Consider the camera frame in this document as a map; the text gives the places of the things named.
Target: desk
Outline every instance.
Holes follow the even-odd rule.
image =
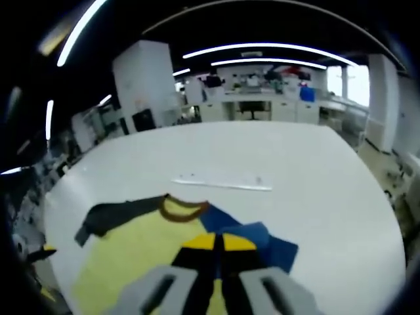
[[[190,169],[250,172],[268,177],[272,191],[171,182]],[[58,249],[52,267],[74,314],[71,287],[97,242],[74,241],[87,211],[166,192],[209,200],[244,224],[261,221],[272,235],[297,243],[290,275],[313,292],[324,314],[378,314],[404,283],[404,248],[390,204],[334,131],[263,121],[200,123],[103,142],[46,195],[45,234]]]
[[[270,103],[270,111],[266,120],[287,121],[298,123],[319,124],[319,110],[325,108],[334,112],[334,116],[342,116],[347,108],[368,113],[369,109],[344,98],[334,96],[333,99],[318,99],[315,102],[293,100],[285,95],[275,93],[218,94],[210,97],[207,102],[188,104],[186,106],[199,106],[203,122],[237,120],[235,108],[239,102],[265,102]]]

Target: white column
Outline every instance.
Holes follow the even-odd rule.
[[[95,131],[95,133],[100,136],[103,137],[105,136],[105,128],[104,128],[104,124],[100,118],[100,113],[98,111],[97,108],[94,108],[91,112],[91,119],[92,119],[92,127]]]
[[[341,67],[341,81],[343,84],[341,96],[348,98],[348,67]]]
[[[395,65],[382,54],[369,55],[370,102],[366,138],[390,152],[398,123],[399,87]]]
[[[328,82],[327,82],[327,70],[310,70],[311,81],[309,81],[308,86],[315,89],[320,89],[323,91],[328,91]]]
[[[408,77],[399,77],[400,115],[394,141],[399,154],[420,153],[420,91],[417,82]]]
[[[75,114],[72,117],[72,129],[77,145],[83,153],[95,145],[93,132],[85,124],[82,113]]]
[[[150,108],[157,127],[170,125],[168,110],[178,107],[169,46],[156,41],[139,41],[112,64],[118,99],[130,133],[135,133],[132,116]]]

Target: black fabric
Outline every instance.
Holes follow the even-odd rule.
[[[221,252],[220,273],[222,294],[228,314],[252,315],[253,311],[239,274],[243,271],[266,268],[256,250]]]
[[[195,269],[197,278],[185,302],[182,315],[206,315],[213,294],[216,274],[216,252],[207,249],[182,247],[172,262],[173,266]]]
[[[126,201],[123,203],[100,203],[87,213],[82,227],[75,235],[75,241],[84,246],[91,234],[104,236],[108,231],[121,226],[136,217],[155,211],[163,196]]]
[[[52,254],[54,254],[57,250],[56,249],[43,249],[41,248],[39,251],[34,251],[33,253],[30,253],[26,257],[26,262],[28,264],[33,264],[37,261],[44,260],[48,257],[50,257]]]

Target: yellow garment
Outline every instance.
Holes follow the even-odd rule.
[[[194,238],[193,240],[183,243],[183,247],[193,248],[193,249],[208,249],[213,250],[215,245],[216,234],[208,233],[202,234]]]
[[[150,315],[158,315],[159,307],[157,307]],[[226,308],[224,307],[224,298],[222,294],[222,280],[216,279],[214,281],[213,295],[209,301],[208,315],[225,315],[227,314]]]
[[[182,207],[169,200],[165,201],[165,207],[168,212],[178,215],[187,215],[197,209]],[[156,266],[171,264],[183,243],[205,233],[199,219],[172,222],[163,218],[159,211],[109,231],[93,245],[86,265],[73,285],[79,309],[85,315],[102,314],[117,302],[126,285]],[[220,309],[219,301],[222,300],[213,301],[212,298],[212,308]],[[209,311],[208,314],[220,312]]]
[[[225,251],[250,251],[257,250],[257,246],[246,238],[241,238],[233,234],[223,234],[223,243]]]

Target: ceiling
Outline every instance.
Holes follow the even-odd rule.
[[[182,59],[186,53],[232,43],[304,45],[362,64],[366,63],[367,53],[384,53],[378,44],[347,23],[326,13],[290,3],[235,1],[189,12],[192,7],[209,1],[172,2],[176,3],[168,5],[150,1],[146,6],[144,1],[107,0],[83,30],[67,63],[61,68],[56,67],[56,61],[65,41],[48,56],[42,55],[37,46],[63,19],[74,26],[91,2],[51,3],[42,0],[18,3],[10,14],[16,18],[8,27],[7,41],[14,44],[7,47],[4,71],[7,84],[2,87],[1,93],[3,104],[6,104],[13,86],[19,86],[23,91],[7,126],[13,134],[7,143],[11,152],[16,152],[25,140],[37,133],[42,138],[49,99],[54,100],[54,134],[68,126],[76,112],[98,104],[108,94],[116,95],[112,60],[139,39],[168,43],[174,71],[191,68],[193,72],[202,72],[209,69],[210,62],[241,58],[241,50],[231,50]],[[340,2],[339,6],[337,1],[309,2],[344,16],[383,43],[387,42],[384,34],[376,30],[377,25],[369,19],[371,11],[365,2],[359,5],[353,1],[348,5]],[[381,10],[385,16],[393,12],[386,8]],[[150,26],[182,11],[185,13],[142,34]],[[290,58],[327,66],[340,64],[316,54],[290,49],[258,51],[262,51],[264,57]]]

